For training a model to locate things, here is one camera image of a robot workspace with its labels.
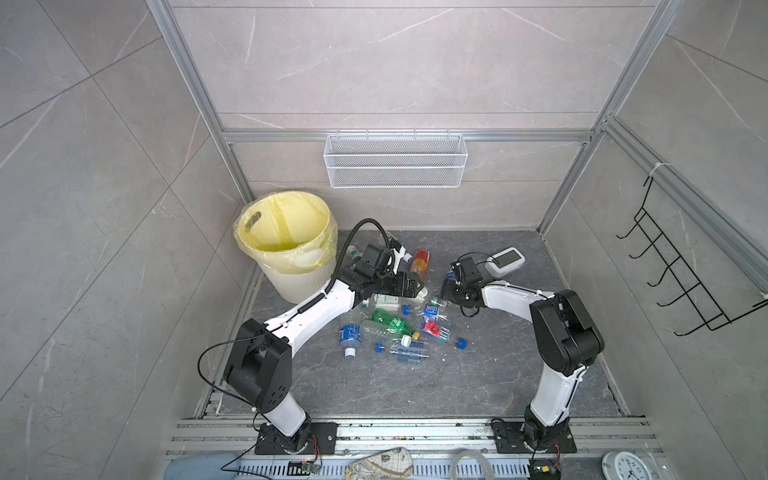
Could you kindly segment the pink crushed bottle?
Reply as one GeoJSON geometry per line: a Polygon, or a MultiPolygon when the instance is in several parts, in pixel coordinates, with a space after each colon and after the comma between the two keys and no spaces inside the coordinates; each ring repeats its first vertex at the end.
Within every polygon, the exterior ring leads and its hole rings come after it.
{"type": "Polygon", "coordinates": [[[425,338],[431,338],[440,343],[452,343],[458,350],[465,350],[468,342],[463,337],[453,337],[449,328],[433,319],[422,321],[421,333],[425,338]]]}

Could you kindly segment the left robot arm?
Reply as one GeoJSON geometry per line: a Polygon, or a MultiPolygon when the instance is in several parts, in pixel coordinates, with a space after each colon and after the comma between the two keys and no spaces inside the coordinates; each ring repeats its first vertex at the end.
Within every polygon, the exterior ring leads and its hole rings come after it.
{"type": "Polygon", "coordinates": [[[332,320],[362,301],[376,294],[414,298],[423,288],[423,282],[401,265],[406,248],[377,220],[360,220],[344,246],[349,247],[360,228],[368,224],[379,231],[381,244],[367,246],[347,266],[337,264],[329,281],[292,309],[263,322],[249,319],[234,339],[213,346],[231,347],[222,374],[230,390],[200,375],[214,390],[254,408],[288,453],[301,452],[311,436],[311,418],[290,393],[294,355],[332,320]]]}

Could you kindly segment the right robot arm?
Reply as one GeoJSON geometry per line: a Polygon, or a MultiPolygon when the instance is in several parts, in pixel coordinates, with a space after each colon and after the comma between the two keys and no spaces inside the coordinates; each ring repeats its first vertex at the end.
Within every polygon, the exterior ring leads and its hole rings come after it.
{"type": "Polygon", "coordinates": [[[521,437],[533,452],[561,446],[570,433],[570,407],[578,386],[605,348],[578,294],[533,290],[493,278],[465,254],[451,263],[441,297],[462,310],[499,310],[531,323],[543,371],[526,407],[521,437]]]}

